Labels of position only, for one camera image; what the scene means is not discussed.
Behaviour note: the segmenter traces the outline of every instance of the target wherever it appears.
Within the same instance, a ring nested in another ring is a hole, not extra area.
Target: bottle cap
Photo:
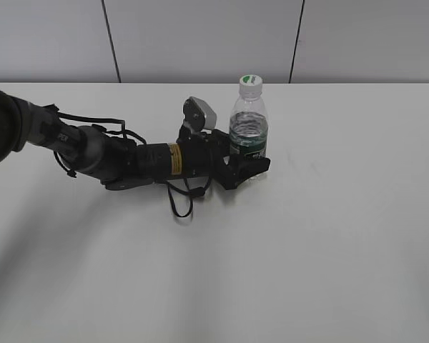
[[[240,78],[240,95],[245,98],[258,98],[262,94],[262,77],[245,75]]]

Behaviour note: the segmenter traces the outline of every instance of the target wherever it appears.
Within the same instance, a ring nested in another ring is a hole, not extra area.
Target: plastic bottle
[[[250,158],[265,157],[267,111],[262,95],[262,78],[245,75],[240,79],[240,97],[230,117],[230,153]]]

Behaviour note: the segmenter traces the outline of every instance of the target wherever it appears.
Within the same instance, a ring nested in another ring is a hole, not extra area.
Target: gray wall
[[[0,0],[0,81],[116,81],[99,0]]]
[[[429,81],[429,0],[307,0],[292,76]]]
[[[104,5],[0,0],[0,81],[429,81],[429,0]]]

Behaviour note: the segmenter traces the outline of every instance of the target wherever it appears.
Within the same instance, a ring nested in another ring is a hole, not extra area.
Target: green bottle label
[[[267,149],[267,141],[262,143],[252,145],[252,146],[243,146],[230,142],[230,154],[239,154],[253,159],[258,159],[260,157],[265,157],[265,150]]]

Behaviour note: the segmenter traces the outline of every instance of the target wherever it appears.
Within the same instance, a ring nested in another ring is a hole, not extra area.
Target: robotic arm
[[[0,161],[11,151],[21,151],[28,141],[54,151],[69,176],[74,177],[76,172],[86,174],[100,180],[108,190],[165,183],[169,195],[172,188],[191,200],[204,195],[211,179],[225,189],[236,189],[243,181],[269,169],[269,159],[230,155],[229,136],[215,129],[216,114],[205,101],[191,96],[184,103],[183,113],[176,143],[147,144],[126,129],[122,120],[63,114],[54,105],[37,106],[0,91]],[[61,119],[92,125],[70,126]],[[121,124],[122,129],[107,131],[102,123]],[[137,145],[129,136],[142,144]],[[188,186],[187,178],[203,176],[209,177],[207,186],[188,187],[187,192],[168,182],[183,179]]]

